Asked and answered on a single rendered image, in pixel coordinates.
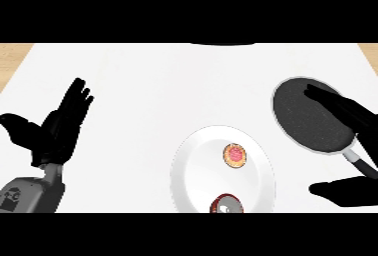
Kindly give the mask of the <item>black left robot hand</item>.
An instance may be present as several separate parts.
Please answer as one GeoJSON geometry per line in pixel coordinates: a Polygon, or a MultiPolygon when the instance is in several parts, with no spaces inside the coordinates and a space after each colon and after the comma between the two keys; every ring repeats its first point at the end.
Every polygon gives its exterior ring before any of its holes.
{"type": "Polygon", "coordinates": [[[9,133],[12,143],[32,151],[33,167],[51,163],[64,165],[71,159],[94,99],[86,81],[77,78],[60,108],[49,113],[42,125],[17,114],[0,115],[0,125],[9,133]]]}

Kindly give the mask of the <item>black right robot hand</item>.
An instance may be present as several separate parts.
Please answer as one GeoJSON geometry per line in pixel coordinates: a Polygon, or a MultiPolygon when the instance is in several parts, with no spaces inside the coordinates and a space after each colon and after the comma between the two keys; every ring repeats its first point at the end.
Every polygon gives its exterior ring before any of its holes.
{"type": "MultiPolygon", "coordinates": [[[[355,100],[308,85],[305,95],[327,108],[342,123],[358,134],[359,143],[378,167],[378,114],[355,100]]],[[[309,187],[314,195],[324,197],[340,207],[378,206],[378,172],[309,187]]]]}

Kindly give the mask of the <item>dark grey frying pan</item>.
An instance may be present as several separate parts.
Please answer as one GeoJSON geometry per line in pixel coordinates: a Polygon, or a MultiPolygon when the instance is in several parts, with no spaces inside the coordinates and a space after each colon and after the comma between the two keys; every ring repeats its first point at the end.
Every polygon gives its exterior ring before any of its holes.
{"type": "Polygon", "coordinates": [[[305,95],[308,85],[339,94],[330,85],[306,77],[290,78],[278,85],[272,96],[272,109],[285,134],[314,153],[343,155],[361,173],[378,179],[378,170],[352,150],[356,141],[352,129],[321,103],[305,95]]]}

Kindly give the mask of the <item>pink frosted cupcake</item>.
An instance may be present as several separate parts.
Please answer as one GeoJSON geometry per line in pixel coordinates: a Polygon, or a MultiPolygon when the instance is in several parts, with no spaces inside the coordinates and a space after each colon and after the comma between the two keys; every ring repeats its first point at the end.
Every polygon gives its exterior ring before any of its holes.
{"type": "Polygon", "coordinates": [[[229,167],[241,168],[247,163],[246,149],[240,144],[231,143],[223,150],[223,160],[229,167]]]}

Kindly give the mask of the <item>white plate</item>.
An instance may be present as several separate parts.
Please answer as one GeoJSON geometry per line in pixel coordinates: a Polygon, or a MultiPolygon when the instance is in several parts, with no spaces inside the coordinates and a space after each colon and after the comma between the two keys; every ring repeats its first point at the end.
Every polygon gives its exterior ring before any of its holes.
{"type": "Polygon", "coordinates": [[[212,213],[222,194],[241,201],[244,212],[271,212],[275,205],[275,177],[268,156],[253,137],[228,126],[210,126],[185,140],[172,167],[172,195],[181,212],[212,213]],[[223,150],[240,144],[247,153],[241,168],[228,166],[223,150]]]}

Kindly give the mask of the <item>red rimmed can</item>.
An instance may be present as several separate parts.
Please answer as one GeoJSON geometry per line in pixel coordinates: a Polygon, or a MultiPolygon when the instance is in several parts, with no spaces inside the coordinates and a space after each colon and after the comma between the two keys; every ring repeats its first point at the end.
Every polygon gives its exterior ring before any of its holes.
{"type": "Polygon", "coordinates": [[[212,203],[212,213],[243,213],[244,207],[240,199],[232,194],[222,194],[212,203]]]}

